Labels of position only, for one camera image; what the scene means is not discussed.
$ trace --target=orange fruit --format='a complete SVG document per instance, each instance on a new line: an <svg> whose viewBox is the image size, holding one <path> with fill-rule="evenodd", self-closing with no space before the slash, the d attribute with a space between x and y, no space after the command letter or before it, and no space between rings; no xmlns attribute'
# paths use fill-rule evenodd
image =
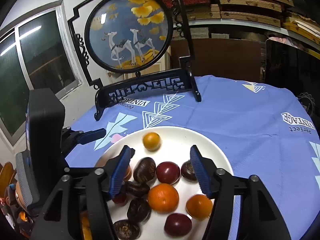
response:
<svg viewBox="0 0 320 240"><path fill-rule="evenodd" d="M169 184L161 183L149 190L148 203L158 212L173 212L179 203L178 191Z"/></svg>
<svg viewBox="0 0 320 240"><path fill-rule="evenodd" d="M149 151L156 151L161 145L160 136L155 132L145 134L142 142L145 148Z"/></svg>
<svg viewBox="0 0 320 240"><path fill-rule="evenodd" d="M207 218L212 211L212 201L206 195L194 195L186 203L186 209L190 216L202 220Z"/></svg>

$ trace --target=painting of deer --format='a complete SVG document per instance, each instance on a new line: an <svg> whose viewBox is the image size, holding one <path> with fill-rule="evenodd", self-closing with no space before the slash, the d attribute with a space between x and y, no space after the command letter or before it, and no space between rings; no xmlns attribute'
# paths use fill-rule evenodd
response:
<svg viewBox="0 0 320 240"><path fill-rule="evenodd" d="M156 50L155 47L152 44L152 39L151 38L143 38L142 40L138 40L138 32L139 30L137 29L130 29L130 31L133 33L133 45L137 48L140 58L141 58L141 62L143 62L144 58L143 58L143 54L141 51L141 48L143 48L144 46L149 46L152 49L152 55L153 57L156 56Z"/></svg>
<svg viewBox="0 0 320 240"><path fill-rule="evenodd" d="M117 34L117 32L109 32L109 33L104 33L106 36L105 38L102 38L104 41L107 36L109 36L109 46L111 49L111 59L112 60L117 60L119 62L120 67L122 68L120 60L123 59L123 57L119 57L119 53L123 51L124 49L127 49L131 53L131 65L136 64L136 56L134 49L131 46L131 41L128 39L122 40L119 44L115 44L113 42L113 37Z"/></svg>

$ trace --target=metal screw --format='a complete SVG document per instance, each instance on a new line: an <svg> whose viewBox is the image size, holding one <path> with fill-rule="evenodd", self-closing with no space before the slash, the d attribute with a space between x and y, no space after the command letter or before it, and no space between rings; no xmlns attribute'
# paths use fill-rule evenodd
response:
<svg viewBox="0 0 320 240"><path fill-rule="evenodd" d="M226 174L226 171L224 169L222 169L222 168L218 168L216 170L216 173L219 174L219 175L224 175L224 174Z"/></svg>
<svg viewBox="0 0 320 240"><path fill-rule="evenodd" d="M68 181L70 179L70 176L69 175L63 175L61 179L62 179L62 181Z"/></svg>
<svg viewBox="0 0 320 240"><path fill-rule="evenodd" d="M250 176L250 179L251 179L252 181L259 181L259 177L258 177L257 175L251 175L251 176Z"/></svg>
<svg viewBox="0 0 320 240"><path fill-rule="evenodd" d="M94 171L94 173L97 174L97 175L101 175L102 173L104 173L104 169L98 168L98 169L96 169L96 170Z"/></svg>

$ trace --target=white plate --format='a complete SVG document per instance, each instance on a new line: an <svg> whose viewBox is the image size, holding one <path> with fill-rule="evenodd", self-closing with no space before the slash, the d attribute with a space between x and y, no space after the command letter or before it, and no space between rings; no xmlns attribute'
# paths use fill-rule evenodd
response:
<svg viewBox="0 0 320 240"><path fill-rule="evenodd" d="M161 137L162 144L156 152L149 152L142 144L142 137L151 131L156 132ZM104 153L104 158L106 158L106 155L108 159L119 155L123 146L128 145L130 148L135 149L135 154L130 161L132 170L140 159L147 156L153 158L156 165L164 161L171 161L181 168L182 164L190 159L190 147L194 144L197 145L203 157L212 159L218 168L224 168L233 175L227 157L214 142L200 133L174 126L151 127L131 133L112 145ZM153 186L159 183L160 182L156 180ZM199 184L188 182L181 176L178 183L174 184L174 187L179 193L179 205L175 212L188 215L185 209L186 202L193 195L202 194ZM128 201L125 206L119 207L119 205L114 204L113 201L108 202L113 223L121 219L127 219L129 203L130 201ZM141 225L141 236L139 240L172 240L172 237L166 235L163 230L168 215L169 214L158 214L152 211L149 220ZM179 239L198 240L202 238L208 219L198 221L191 218L191 220L191 232L184 237L179 237Z"/></svg>

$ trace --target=table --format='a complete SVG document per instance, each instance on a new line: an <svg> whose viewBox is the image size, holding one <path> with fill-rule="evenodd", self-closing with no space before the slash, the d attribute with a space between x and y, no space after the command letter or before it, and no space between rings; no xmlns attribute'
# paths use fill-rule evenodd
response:
<svg viewBox="0 0 320 240"><path fill-rule="evenodd" d="M107 108L97 122L91 108L73 130L106 128L105 138L78 145L71 167L92 167L120 138L153 126L197 131L225 153L235 176L257 174L298 240L320 210L320 140L311 118L287 89L214 76L197 77L202 102L192 92L147 90ZM236 198L229 239L235 239L240 211Z"/></svg>

